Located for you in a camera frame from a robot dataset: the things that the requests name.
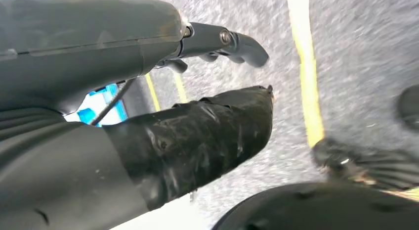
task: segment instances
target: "black tape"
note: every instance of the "black tape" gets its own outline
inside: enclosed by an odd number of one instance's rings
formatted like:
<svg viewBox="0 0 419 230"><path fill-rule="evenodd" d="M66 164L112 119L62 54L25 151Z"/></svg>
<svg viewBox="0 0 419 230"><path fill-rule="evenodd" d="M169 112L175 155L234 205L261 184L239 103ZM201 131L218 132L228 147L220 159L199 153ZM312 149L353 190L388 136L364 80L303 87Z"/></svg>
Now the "black tape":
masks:
<svg viewBox="0 0 419 230"><path fill-rule="evenodd" d="M150 210L255 156L272 131L272 89L224 92L105 127Z"/></svg>

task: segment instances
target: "blue object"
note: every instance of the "blue object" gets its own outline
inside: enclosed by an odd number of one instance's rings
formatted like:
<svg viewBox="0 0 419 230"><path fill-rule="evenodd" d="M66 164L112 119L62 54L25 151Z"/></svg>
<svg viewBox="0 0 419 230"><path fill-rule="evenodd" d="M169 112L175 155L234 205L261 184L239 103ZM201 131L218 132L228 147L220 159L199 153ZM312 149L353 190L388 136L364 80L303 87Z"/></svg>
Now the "blue object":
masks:
<svg viewBox="0 0 419 230"><path fill-rule="evenodd" d="M109 104L111 102L112 98L114 96L116 96L117 93L118 93L118 86L116 84L110 84L110 85L107 85L100 90L90 92L89 95L94 96L94 95L101 94L103 96L103 99L105 100L105 103ZM118 114L121 121L124 121L128 118L128 116L125 112L124 105L123 105L122 101L118 101L115 104L115 107L112 108L112 109L116 109L117 114ZM85 110L80 111L80 112L78 112L80 120L84 123L87 123L87 124L89 124L96 117L95 113L91 109L85 109Z"/></svg>
<svg viewBox="0 0 419 230"><path fill-rule="evenodd" d="M86 124L89 124L96 117L96 114L90 108L81 110L81 111L77 112L77 114L80 118L80 121L82 121L83 123L86 123Z"/></svg>

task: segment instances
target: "black cable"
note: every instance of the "black cable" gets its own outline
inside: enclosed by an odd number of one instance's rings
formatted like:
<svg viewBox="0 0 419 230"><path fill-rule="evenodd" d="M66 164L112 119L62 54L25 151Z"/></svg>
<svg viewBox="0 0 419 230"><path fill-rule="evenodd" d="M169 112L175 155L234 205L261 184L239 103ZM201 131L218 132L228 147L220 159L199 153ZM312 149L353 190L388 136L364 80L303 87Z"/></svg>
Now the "black cable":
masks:
<svg viewBox="0 0 419 230"><path fill-rule="evenodd" d="M134 83L135 78L129 79L125 82L125 85L118 91L118 93L112 98L111 102L103 109L97 116L92 120L90 123L91 125L96 126L105 116L109 113L109 111L114 108L116 103L122 98L122 96L128 91L129 87L131 87L132 83Z"/></svg>

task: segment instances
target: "gray plastic cover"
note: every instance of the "gray plastic cover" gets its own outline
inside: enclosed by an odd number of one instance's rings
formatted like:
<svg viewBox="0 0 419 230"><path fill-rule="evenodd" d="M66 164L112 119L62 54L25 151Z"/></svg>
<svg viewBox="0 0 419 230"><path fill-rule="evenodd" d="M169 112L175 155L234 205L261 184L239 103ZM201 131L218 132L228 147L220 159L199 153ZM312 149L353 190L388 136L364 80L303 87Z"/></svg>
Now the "gray plastic cover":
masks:
<svg viewBox="0 0 419 230"><path fill-rule="evenodd" d="M159 0L0 0L0 61L176 42L185 28Z"/></svg>

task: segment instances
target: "black wheel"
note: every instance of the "black wheel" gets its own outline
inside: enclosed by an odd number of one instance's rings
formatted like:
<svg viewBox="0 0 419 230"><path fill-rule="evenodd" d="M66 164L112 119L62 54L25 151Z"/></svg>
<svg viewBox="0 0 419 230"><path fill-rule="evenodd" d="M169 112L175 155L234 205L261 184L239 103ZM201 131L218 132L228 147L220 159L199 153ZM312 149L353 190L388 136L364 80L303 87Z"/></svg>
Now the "black wheel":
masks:
<svg viewBox="0 0 419 230"><path fill-rule="evenodd" d="M342 183L281 186L236 205L213 230L417 230L419 204Z"/></svg>

